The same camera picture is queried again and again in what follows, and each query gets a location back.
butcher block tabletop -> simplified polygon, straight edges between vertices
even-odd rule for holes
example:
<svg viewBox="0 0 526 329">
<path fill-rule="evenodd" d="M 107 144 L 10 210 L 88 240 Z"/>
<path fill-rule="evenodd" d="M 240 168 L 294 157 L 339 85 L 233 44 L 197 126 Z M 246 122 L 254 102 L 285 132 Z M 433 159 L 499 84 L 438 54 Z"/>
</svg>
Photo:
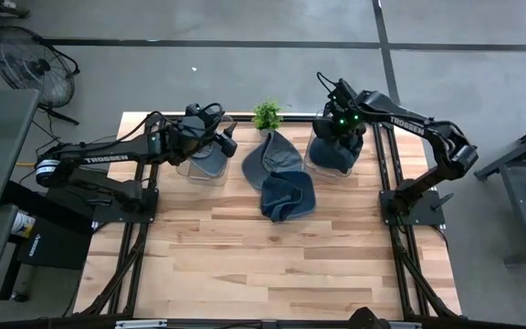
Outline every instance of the butcher block tabletop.
<svg viewBox="0 0 526 329">
<path fill-rule="evenodd" d="M 125 112 L 119 135 L 146 114 Z M 284 122 L 279 128 L 302 157 L 310 130 L 310 122 Z M 427 164 L 421 139 L 402 130 L 395 133 L 404 176 L 423 174 Z M 373 131 L 364 136 L 350 176 L 311 175 L 317 200 L 312 214 L 278 224 L 261 215 L 260 194 L 241 171 L 243 159 L 262 138 L 252 123 L 240 122 L 233 139 L 238 148 L 223 186 L 192 184 L 175 167 L 160 166 L 158 213 L 145 247 L 135 317 L 347 320 L 368 306 L 378 317 L 402 319 L 389 230 L 378 204 L 382 187 Z M 133 179 L 135 167 L 112 164 L 109 177 Z M 395 186 L 392 176 L 390 181 Z M 113 223 L 94 235 L 75 312 L 89 306 L 115 272 L 123 228 Z M 459 313 L 444 240 L 429 227 L 415 232 L 422 272 Z M 417 309 L 415 284 L 407 283 Z M 129 275 L 122 296 L 128 286 Z M 124 304 L 121 298 L 120 307 Z"/>
</svg>

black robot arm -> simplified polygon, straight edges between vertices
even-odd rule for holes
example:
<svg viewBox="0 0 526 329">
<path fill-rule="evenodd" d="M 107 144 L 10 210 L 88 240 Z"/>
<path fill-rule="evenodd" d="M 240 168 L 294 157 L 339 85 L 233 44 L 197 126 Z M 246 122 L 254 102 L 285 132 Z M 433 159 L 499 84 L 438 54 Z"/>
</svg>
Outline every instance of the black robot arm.
<svg viewBox="0 0 526 329">
<path fill-rule="evenodd" d="M 333 90 L 324 107 L 324 115 L 314 121 L 320 138 L 346 138 L 365 123 L 390 123 L 426 139 L 432 147 L 437 166 L 416 179 L 406 179 L 394 192 L 391 207 L 399 215 L 407 215 L 423 193 L 444 180 L 463 177 L 478 160 L 476 146 L 453 123 L 435 121 L 394 103 L 379 91 L 364 90 L 360 94 L 340 79 L 331 82 Z"/>
<path fill-rule="evenodd" d="M 219 110 L 214 111 L 213 107 L 219 107 Z M 231 157 L 237 149 L 237 143 L 232 140 L 237 124 L 233 123 L 223 133 L 217 133 L 216 128 L 223 115 L 217 103 L 203 109 L 198 104 L 191 104 L 186 107 L 185 116 L 176 120 L 167 119 L 157 111 L 152 112 L 133 132 L 114 142 L 59 143 L 39 156 L 36 180 L 45 187 L 72 185 L 94 190 L 112 196 L 126 210 L 137 210 L 144 202 L 141 182 L 119 182 L 79 167 L 124 161 L 142 165 L 164 162 L 179 165 L 210 143 L 219 143 L 222 152 Z M 149 133 L 124 141 L 144 124 L 153 127 Z"/>
</svg>

concrete floor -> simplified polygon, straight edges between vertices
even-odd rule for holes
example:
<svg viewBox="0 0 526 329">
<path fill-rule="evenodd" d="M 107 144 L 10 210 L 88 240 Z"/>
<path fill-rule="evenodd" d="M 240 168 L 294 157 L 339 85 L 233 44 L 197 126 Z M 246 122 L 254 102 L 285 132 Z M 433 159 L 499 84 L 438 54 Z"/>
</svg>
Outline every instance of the concrete floor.
<svg viewBox="0 0 526 329">
<path fill-rule="evenodd" d="M 242 48 L 232 42 L 225 48 L 60 47 L 82 70 L 74 99 L 61 109 L 82 124 L 54 122 L 64 141 L 116 133 L 123 111 L 180 111 L 190 102 L 219 101 L 230 111 L 250 111 L 271 97 L 289 111 L 316 111 L 325 98 L 317 70 L 344 77 L 357 89 L 390 91 L 382 51 L 361 49 L 380 41 L 371 0 L 18 1 L 33 15 L 0 24 L 28 27 L 44 37 L 311 42 L 308 48 Z M 526 0 L 378 4 L 392 43 L 526 45 Z M 404 106 L 456 122 L 479 146 L 472 173 L 526 133 L 526 51 L 511 49 L 391 52 Z M 0 88 L 7 88 L 1 78 Z M 36 121 L 47 125 L 42 114 Z M 32 127 L 20 160 L 33 161 L 35 149 L 47 141 Z M 24 174 L 18 169 L 14 178 Z M 37 188 L 33 178 L 25 185 Z M 526 324 L 526 267 L 507 270 L 502 264 L 505 256 L 526 250 L 526 237 L 500 178 L 482 184 L 470 174 L 439 190 L 456 194 L 444 209 L 463 314 Z M 32 301 L 0 302 L 0 321 L 64 312 L 79 273 L 38 269 L 36 276 Z"/>
</svg>

potted plant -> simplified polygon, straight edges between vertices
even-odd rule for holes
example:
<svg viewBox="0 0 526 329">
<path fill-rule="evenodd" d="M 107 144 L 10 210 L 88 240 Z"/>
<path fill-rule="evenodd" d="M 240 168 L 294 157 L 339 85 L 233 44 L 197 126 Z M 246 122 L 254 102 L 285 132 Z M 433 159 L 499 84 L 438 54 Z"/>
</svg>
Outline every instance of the potted plant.
<svg viewBox="0 0 526 329">
<path fill-rule="evenodd" d="M 255 116 L 252 121 L 261 136 L 267 136 L 269 132 L 279 128 L 283 120 L 278 115 L 281 110 L 283 109 L 276 101 L 264 101 L 255 107 Z"/>
</svg>

electric fan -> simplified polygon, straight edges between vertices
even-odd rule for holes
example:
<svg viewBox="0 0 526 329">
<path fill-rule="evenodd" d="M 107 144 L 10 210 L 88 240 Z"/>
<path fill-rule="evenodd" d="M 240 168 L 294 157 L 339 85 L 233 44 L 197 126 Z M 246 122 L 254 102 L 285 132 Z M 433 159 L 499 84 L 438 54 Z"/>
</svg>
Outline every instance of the electric fan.
<svg viewBox="0 0 526 329">
<path fill-rule="evenodd" d="M 74 64 L 70 70 L 64 58 Z M 40 91 L 38 108 L 50 116 L 79 124 L 53 109 L 68 104 L 74 96 L 77 62 L 23 27 L 0 27 L 0 75 L 14 89 Z"/>
</svg>

